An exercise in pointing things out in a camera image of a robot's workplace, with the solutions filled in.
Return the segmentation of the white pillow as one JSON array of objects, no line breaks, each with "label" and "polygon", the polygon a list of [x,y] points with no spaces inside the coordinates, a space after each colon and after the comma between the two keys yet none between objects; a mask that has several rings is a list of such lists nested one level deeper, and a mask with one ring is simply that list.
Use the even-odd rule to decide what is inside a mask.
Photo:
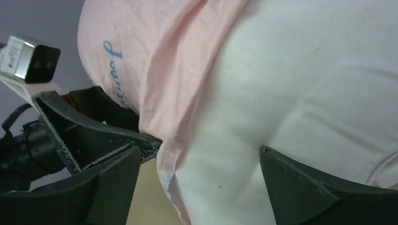
[{"label": "white pillow", "polygon": [[273,225],[266,145],[398,186],[398,3],[251,0],[210,70],[176,183],[193,225]]}]

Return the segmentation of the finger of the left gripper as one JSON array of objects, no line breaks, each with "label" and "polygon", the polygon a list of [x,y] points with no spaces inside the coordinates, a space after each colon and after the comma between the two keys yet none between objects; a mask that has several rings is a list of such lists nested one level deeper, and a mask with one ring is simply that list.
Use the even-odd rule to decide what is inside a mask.
[{"label": "finger of the left gripper", "polygon": [[139,131],[139,116],[133,110],[119,106],[99,86],[71,91],[69,98],[71,106],[95,121],[134,132]]}]

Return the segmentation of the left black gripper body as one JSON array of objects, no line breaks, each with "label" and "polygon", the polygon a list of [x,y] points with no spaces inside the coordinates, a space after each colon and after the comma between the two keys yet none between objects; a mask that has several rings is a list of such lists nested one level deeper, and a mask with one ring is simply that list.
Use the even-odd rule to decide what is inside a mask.
[{"label": "left black gripper body", "polygon": [[130,148],[140,149],[140,160],[156,157],[161,140],[95,121],[70,104],[69,94],[38,94],[33,104],[38,119],[22,128],[22,175],[45,176],[66,168],[78,174]]}]

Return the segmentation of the pink pillow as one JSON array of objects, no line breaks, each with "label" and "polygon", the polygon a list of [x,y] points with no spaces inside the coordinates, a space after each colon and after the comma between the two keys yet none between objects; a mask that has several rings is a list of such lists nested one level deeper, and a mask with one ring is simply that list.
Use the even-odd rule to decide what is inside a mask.
[{"label": "pink pillow", "polygon": [[78,51],[92,82],[162,141],[157,170],[185,225],[175,172],[212,62],[244,0],[86,0]]}]

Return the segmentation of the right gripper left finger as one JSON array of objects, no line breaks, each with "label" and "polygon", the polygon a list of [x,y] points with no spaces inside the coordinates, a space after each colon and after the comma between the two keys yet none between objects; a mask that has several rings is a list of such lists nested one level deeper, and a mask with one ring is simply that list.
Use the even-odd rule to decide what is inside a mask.
[{"label": "right gripper left finger", "polygon": [[124,225],[140,169],[140,149],[31,192],[0,195],[2,225]]}]

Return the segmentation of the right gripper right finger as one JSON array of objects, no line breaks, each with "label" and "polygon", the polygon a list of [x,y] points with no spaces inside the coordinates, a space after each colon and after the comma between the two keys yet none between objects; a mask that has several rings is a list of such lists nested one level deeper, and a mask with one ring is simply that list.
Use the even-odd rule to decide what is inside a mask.
[{"label": "right gripper right finger", "polygon": [[371,187],[312,168],[270,148],[260,165],[278,225],[395,225],[396,190]]}]

